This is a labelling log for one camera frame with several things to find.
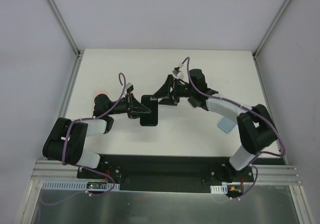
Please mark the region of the phone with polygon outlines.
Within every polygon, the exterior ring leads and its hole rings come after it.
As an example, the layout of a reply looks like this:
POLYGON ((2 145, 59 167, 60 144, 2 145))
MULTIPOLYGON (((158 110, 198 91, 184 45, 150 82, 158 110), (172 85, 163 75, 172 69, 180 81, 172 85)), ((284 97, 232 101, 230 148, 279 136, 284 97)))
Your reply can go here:
POLYGON ((217 127, 225 134, 230 134, 236 126, 237 124, 227 117, 221 118, 217 123, 217 127))

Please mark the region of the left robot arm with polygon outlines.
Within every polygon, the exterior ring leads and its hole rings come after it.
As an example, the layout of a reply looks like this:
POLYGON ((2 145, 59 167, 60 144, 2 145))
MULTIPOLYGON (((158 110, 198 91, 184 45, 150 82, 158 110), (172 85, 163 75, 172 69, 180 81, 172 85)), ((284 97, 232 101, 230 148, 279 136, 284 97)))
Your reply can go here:
POLYGON ((114 124, 112 115, 127 114, 129 119, 137 119, 151 113, 152 110, 140 103, 132 93, 127 93, 119 101, 111 101, 101 93, 94 99, 92 117, 57 119, 44 143, 42 155, 64 165, 87 167, 94 178, 102 178, 106 167, 101 163, 99 154, 85 150, 86 138, 107 134, 114 124))

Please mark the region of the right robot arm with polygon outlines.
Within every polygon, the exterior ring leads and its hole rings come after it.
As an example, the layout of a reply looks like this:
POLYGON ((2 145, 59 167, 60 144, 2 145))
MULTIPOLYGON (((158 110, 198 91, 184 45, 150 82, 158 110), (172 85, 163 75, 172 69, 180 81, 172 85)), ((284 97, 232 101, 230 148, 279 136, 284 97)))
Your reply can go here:
POLYGON ((177 78, 177 72, 174 70, 167 76, 153 98, 159 99, 159 104, 167 106, 177 106, 181 98, 186 98, 193 108, 221 115, 218 126, 223 130, 237 127, 240 147, 215 173, 216 178, 222 182, 237 181, 242 177, 244 169, 278 139, 267 108, 262 104, 247 107, 226 100, 218 91, 208 87, 201 69, 190 70, 189 82, 177 78))

